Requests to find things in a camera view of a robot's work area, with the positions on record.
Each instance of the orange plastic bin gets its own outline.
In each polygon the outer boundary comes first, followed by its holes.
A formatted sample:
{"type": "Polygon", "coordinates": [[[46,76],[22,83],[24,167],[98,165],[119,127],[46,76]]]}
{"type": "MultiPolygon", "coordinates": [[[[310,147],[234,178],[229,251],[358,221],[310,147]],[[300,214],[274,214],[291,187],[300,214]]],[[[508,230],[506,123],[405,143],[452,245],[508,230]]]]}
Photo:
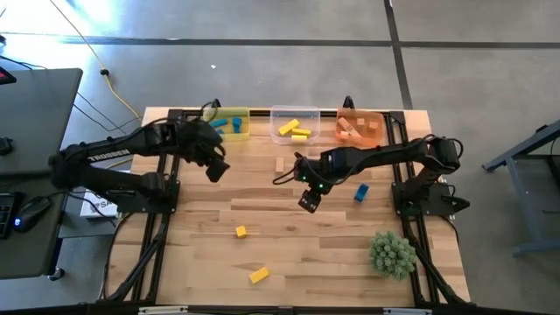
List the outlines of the orange plastic bin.
{"type": "Polygon", "coordinates": [[[336,138],[342,143],[371,148],[380,145],[383,140],[383,114],[339,108],[336,120],[336,138]]]}

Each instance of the concrete floor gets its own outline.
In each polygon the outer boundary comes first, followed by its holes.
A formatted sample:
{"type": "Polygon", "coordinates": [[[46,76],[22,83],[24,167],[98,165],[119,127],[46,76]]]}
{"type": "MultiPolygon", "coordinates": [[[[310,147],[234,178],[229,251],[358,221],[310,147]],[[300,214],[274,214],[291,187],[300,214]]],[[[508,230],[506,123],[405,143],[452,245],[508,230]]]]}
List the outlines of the concrete floor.
{"type": "MultiPolygon", "coordinates": [[[[401,40],[555,42],[560,2],[523,0],[393,0],[401,40]]],[[[95,4],[57,1],[91,36],[140,39],[390,40],[382,0],[133,0],[95,4]]],[[[132,118],[108,91],[85,45],[48,2],[13,1],[0,17],[7,57],[45,67],[80,67],[80,91],[116,123],[132,118]]],[[[115,88],[132,106],[313,104],[338,107],[345,95],[369,109],[402,109],[391,47],[95,45],[115,88]],[[148,82],[143,74],[150,74],[148,82]]],[[[560,51],[404,48],[414,109],[427,109],[433,131],[466,147],[462,167],[447,179],[472,205],[458,215],[461,255],[472,301],[484,306],[560,312],[560,252],[514,259],[529,240],[505,170],[480,165],[545,123],[560,118],[560,51]]],[[[0,62],[9,70],[18,66],[0,62]]],[[[78,106],[84,104],[78,100],[78,106]]],[[[65,143],[105,137],[73,112],[65,143]]],[[[0,309],[93,302],[107,238],[65,241],[59,265],[68,274],[0,281],[0,309]]]]}

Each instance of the clear plastic bin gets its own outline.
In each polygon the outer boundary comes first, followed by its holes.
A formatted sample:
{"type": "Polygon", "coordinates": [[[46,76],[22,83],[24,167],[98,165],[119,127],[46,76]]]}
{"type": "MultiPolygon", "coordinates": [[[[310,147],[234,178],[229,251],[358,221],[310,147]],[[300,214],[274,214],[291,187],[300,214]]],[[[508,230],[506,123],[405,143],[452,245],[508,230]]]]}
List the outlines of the clear plastic bin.
{"type": "Polygon", "coordinates": [[[226,119],[227,124],[215,127],[216,130],[221,130],[223,133],[220,134],[224,141],[240,141],[249,139],[249,124],[250,124],[250,111],[249,108],[239,107],[239,108],[205,108],[202,118],[205,121],[214,116],[214,111],[217,110],[216,116],[213,118],[213,122],[226,119]],[[235,133],[233,119],[239,117],[241,118],[240,132],[235,133]]]}
{"type": "Polygon", "coordinates": [[[321,133],[321,111],[313,106],[273,106],[270,109],[270,137],[276,144],[313,144],[321,133]],[[282,136],[278,131],[286,123],[297,119],[297,129],[310,130],[306,140],[292,141],[292,132],[282,136]]]}
{"type": "Polygon", "coordinates": [[[366,110],[339,108],[336,119],[336,138],[340,142],[369,148],[382,143],[385,132],[383,114],[366,110]],[[343,127],[346,123],[349,124],[347,129],[343,127]]]}

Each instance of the wooden tabletop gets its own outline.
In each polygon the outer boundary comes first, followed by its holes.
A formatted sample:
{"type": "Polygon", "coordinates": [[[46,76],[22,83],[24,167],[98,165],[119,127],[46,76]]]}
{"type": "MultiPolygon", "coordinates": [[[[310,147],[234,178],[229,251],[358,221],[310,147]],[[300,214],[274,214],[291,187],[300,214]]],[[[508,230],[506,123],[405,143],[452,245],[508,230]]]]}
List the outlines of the wooden tabletop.
{"type": "MultiPolygon", "coordinates": [[[[166,117],[169,109],[147,108],[144,123],[166,117]]],[[[410,139],[431,133],[426,111],[405,111],[405,117],[410,139]]],[[[225,143],[231,168],[215,184],[208,181],[206,168],[181,161],[181,191],[171,217],[157,303],[413,306],[409,279],[381,278],[368,264],[368,242],[376,232],[403,234],[389,195],[394,181],[391,166],[366,169],[335,186],[314,214],[298,206],[306,184],[271,183],[276,158],[284,157],[286,171],[293,166],[295,151],[317,158],[321,151],[337,146],[334,128],[334,118],[323,118],[321,135],[313,146],[280,146],[270,140],[269,118],[251,117],[251,138],[225,143]],[[365,200],[356,204],[354,195],[361,183],[370,189],[365,200]],[[235,236],[235,227],[241,225],[248,230],[245,239],[235,236]],[[270,276],[252,284],[249,275],[263,266],[270,276]]],[[[135,156],[131,171],[154,172],[157,163],[156,157],[135,156]]],[[[416,173],[422,168],[415,167],[416,173]]],[[[137,262],[145,220],[145,214],[133,215],[116,237],[109,294],[137,262]]],[[[469,300],[452,228],[438,217],[427,217],[426,227],[433,262],[458,295],[469,300]]],[[[424,269],[419,274],[428,298],[424,269]]],[[[150,276],[151,265],[144,292],[150,276]]]]}

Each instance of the computer mouse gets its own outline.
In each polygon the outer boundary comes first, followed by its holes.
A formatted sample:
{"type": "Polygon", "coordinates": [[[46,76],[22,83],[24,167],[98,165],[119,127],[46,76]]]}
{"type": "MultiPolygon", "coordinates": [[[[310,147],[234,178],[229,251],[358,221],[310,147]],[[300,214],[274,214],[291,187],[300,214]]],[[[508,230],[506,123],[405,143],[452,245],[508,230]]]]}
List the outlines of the computer mouse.
{"type": "Polygon", "coordinates": [[[14,219],[13,230],[25,233],[31,230],[43,214],[51,206],[51,201],[47,197],[35,197],[19,210],[14,219]]]}

